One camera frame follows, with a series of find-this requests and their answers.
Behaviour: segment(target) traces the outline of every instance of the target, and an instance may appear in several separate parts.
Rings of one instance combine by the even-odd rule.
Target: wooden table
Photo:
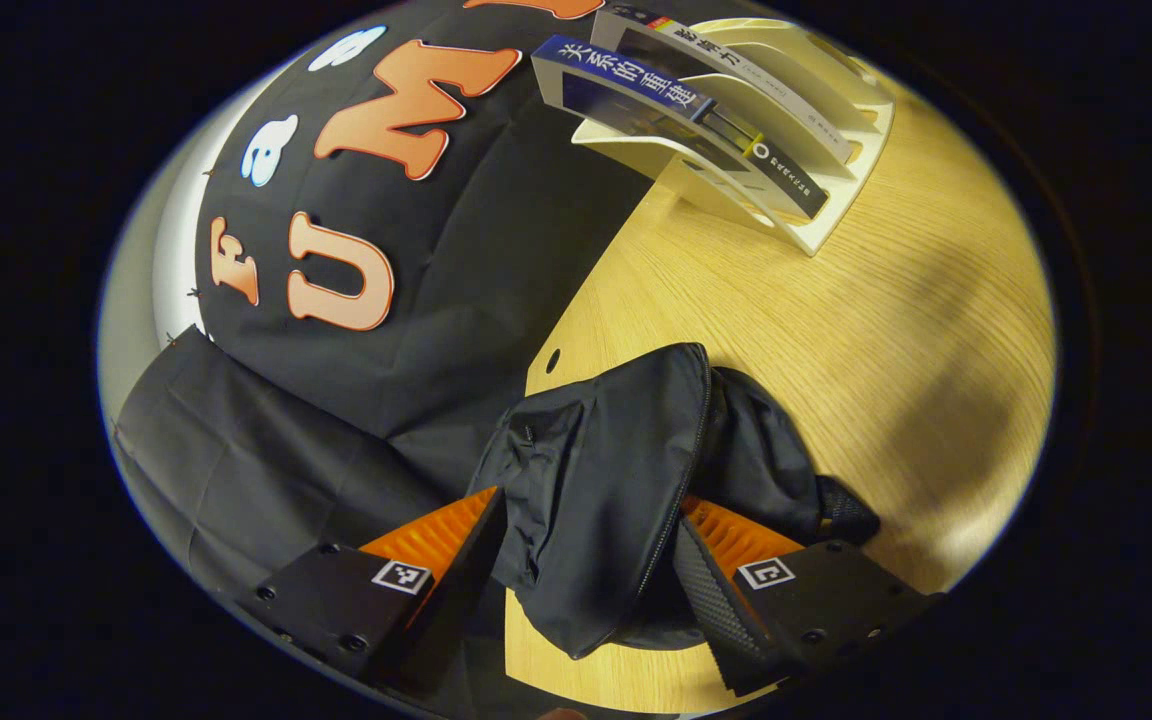
[[[878,511],[882,532],[865,552],[933,592],[963,578],[1025,491],[1046,433],[1056,341],[1041,262],[1000,179],[950,120],[892,78],[882,83],[896,96],[890,139],[814,258],[657,183],[536,356],[526,392],[703,342],[713,364],[744,370],[781,401],[820,473]],[[704,644],[604,646],[570,660],[531,628],[513,593],[506,673],[641,712],[756,697],[723,689]]]

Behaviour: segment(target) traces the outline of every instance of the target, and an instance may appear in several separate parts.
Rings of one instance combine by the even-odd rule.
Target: black bag
[[[605,642],[702,641],[669,552],[687,493],[809,544],[864,543],[878,518],[814,473],[790,418],[699,343],[649,353],[525,397],[497,424],[470,493],[500,486],[508,523],[493,577],[573,659]]]

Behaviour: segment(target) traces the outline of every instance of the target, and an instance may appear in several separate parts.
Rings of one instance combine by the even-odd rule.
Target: book
[[[556,35],[531,55],[545,104],[631,136],[675,141],[772,209],[814,218],[827,194],[776,143],[713,97],[650,65]]]
[[[707,40],[674,18],[631,5],[613,5],[594,16],[591,44],[614,50],[639,63],[652,65],[673,77],[722,73],[748,82],[794,115],[840,162],[851,156],[851,145],[835,124],[791,88],[755,61]]]

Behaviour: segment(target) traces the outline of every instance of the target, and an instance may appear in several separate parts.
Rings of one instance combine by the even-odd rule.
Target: dark background
[[[767,717],[1152,717],[1152,5],[779,5],[992,118],[955,109],[964,127],[1005,129],[1011,150],[987,149],[1023,169],[1020,149],[1046,179],[1064,209],[1051,227],[1078,242],[1053,272],[1091,301],[1066,316],[1070,389],[1001,546],[918,632]],[[366,12],[0,8],[0,717],[382,712],[271,650],[157,546],[109,460],[92,340],[114,237],[157,165],[225,97]]]

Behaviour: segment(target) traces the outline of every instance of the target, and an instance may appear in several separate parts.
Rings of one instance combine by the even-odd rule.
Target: zipper
[[[687,486],[691,483],[691,473],[696,470],[696,462],[700,460],[700,440],[704,439],[705,427],[708,425],[708,402],[710,393],[713,392],[713,377],[708,369],[708,353],[705,353],[704,347],[700,348],[702,363],[704,364],[704,377],[705,377],[705,396],[700,406],[700,425],[696,429],[696,438],[692,442],[691,461],[687,462],[687,470],[682,473],[682,482],[679,483],[679,491],[673,495],[673,503],[669,506],[669,517],[664,524],[664,529],[660,530],[660,537],[657,538],[655,546],[652,548],[652,559],[647,561],[647,570],[643,574],[643,579],[639,583],[639,589],[634,593],[634,600],[630,601],[630,607],[626,611],[626,614],[621,616],[615,626],[607,631],[601,638],[594,643],[594,647],[600,646],[607,642],[607,638],[612,637],[620,628],[621,623],[626,621],[626,617],[631,614],[634,606],[639,602],[639,598],[643,597],[643,591],[649,586],[649,579],[652,578],[652,573],[655,569],[657,561],[660,560],[660,551],[664,550],[664,541],[669,537],[669,530],[673,529],[673,524],[679,518],[679,506],[682,503],[682,497],[687,493]],[[573,657],[573,660],[579,660],[579,657]]]

